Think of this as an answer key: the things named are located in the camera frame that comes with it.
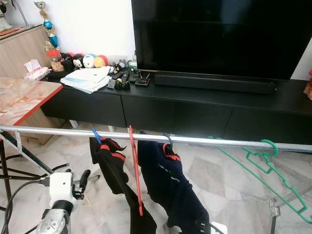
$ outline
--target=clothes drying rack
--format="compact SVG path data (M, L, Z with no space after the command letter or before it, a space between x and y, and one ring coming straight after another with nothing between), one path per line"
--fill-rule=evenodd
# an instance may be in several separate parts
M15 134L16 139L14 139L9 133L13 132ZM20 133L34 133L34 134L50 134L50 135L63 135L63 136L78 136L78 137L95 137L94 133L90 130L75 130L75 129L54 129L54 128L39 128L39 127L24 127L24 126L8 126L8 125L0 125L0 138L3 139L8 145L12 146L14 149L18 150L19 153L45 171L46 174L50 175L54 172L54 170L50 169L46 164L44 164L40 159L34 156L30 151L28 151L25 147L22 146ZM107 137L112 139L128 139L130 140L129 133L116 133L116 132L97 132L101 137ZM222 150L221 147L243 147L243 149L249 151L249 149L263 149L263 150L276 150L278 148L281 151L291 151L291 152L302 152L302 153L312 153L312 145L302 145L302 144L287 144L287 143L276 143L274 145L268 144L267 142L257 142L257 141L238 141L238 140L224 140L224 139L212 139L212 138L194 138L194 137L182 137L182 136L156 136L156 135L145 135L145 134L132 134L134 140L149 140L149 141L158 141L158 142L169 142L170 143L188 143L188 144L196 144L196 145L208 145L215 146L224 152L226 155L227 152ZM10 176L8 175L7 167L5 161L9 158L5 158L4 147L0 147L1 154L1 164L3 175L0 175L1 179L5 179L7 182L10 179L25 179L22 176ZM5 183L6 190L10 190L9 183ZM269 234L274 234L275 231L275 223L276 218L280 216L280 207L287 204L289 202L295 200L296 198L300 199L299 195L303 195L306 192L312 190L312 184L309 186L305 186L296 190L296 193L290 193L283 197L283 199L272 198L268 200L268 206L271 210L270 214L270 224L269 224ZM300 215L305 209L301 209L299 211L295 211L298 215ZM312 224L312 216L311 221L305 219L305 221L309 224Z

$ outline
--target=red hanger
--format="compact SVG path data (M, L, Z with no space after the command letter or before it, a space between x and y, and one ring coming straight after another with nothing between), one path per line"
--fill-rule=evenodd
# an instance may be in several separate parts
M140 181L138 179L138 163L137 163L137 148L136 148L136 143L135 140L133 139L132 136L132 126L129 125L129 134L130 134L130 142L132 146L132 155L133 155L133 162L134 162L134 167L135 167L135 173L136 173L136 188L137 188L137 199L138 199L138 206L139 206L139 211L140 215L143 216L143 207L142 207L142 199L141 199L141 190L140 190Z

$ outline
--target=red table edge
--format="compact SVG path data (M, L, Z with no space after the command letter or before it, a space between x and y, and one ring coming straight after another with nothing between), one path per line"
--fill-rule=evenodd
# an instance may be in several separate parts
M19 125L22 123L25 119L27 119L33 112L35 112L39 107L41 107L43 104L45 104L51 97L53 97L55 94L57 94L61 89L63 88L63 85L60 84L60 87L58 87L55 91L53 91L49 96L47 96L45 99L43 99L41 102L39 102L33 109L31 109L27 114L25 114L22 118L20 118L15 124L13 125Z

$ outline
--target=green hanger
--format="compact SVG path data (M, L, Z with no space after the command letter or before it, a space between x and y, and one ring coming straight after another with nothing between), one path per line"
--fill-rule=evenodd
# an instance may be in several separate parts
M295 211L304 221L306 221L309 224L312 224L312 215L310 216L311 220L308 220L306 217L304 217L302 215L302 213L307 210L308 206L306 205L305 201L302 199L302 197L300 196L300 194L297 192L297 190L294 187L291 187L287 181L286 178L272 165L270 164L269 161L269 157L273 157L276 156L278 154L278 147L270 140L261 140L261 142L265 142L268 143L270 145L273 146L274 148L274 152L272 154L269 153L260 153L260 152L256 152L254 153L253 151L247 149L247 148L242 148L243 150L247 151L247 155L246 155L246 159L251 162L253 165L255 165L257 168L259 168L260 170L262 170L264 173L266 174L270 174L271 172L276 172L276 174L278 176L280 176L283 180L284 185L290 189L291 191L294 192L294 194L297 196L297 198L299 199L299 201L302 204L302 208L301 209L296 209L294 206L292 206L285 198L283 198L282 195L280 195L274 188L272 188L269 184L267 184L263 179L261 179L258 175L256 175L254 172L252 172L247 166L245 166L243 163L241 163L238 159L236 159L234 156L230 155L230 153L228 153L227 151L225 151L224 149L222 149L219 146L215 146L217 149L219 149L220 151L222 151L224 154L226 154L227 156L229 156L231 159L233 159L235 162L237 162L240 166L242 166L243 168L245 168L249 173L251 173L254 177L256 177L261 183L263 183L265 186L267 186L273 193L275 193L286 205L288 205L293 211ZM269 166L269 169L266 170L263 167L261 167L259 164L257 164L256 162L254 162L252 159L250 159L250 156L254 155L254 156L262 156L265 161L266 164Z

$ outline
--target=soundbar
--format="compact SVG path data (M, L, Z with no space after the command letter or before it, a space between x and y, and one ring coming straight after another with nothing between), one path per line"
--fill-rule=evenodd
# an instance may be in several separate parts
M155 84L201 89L227 90L245 93L271 94L276 84L258 79L220 77L206 74L156 72Z

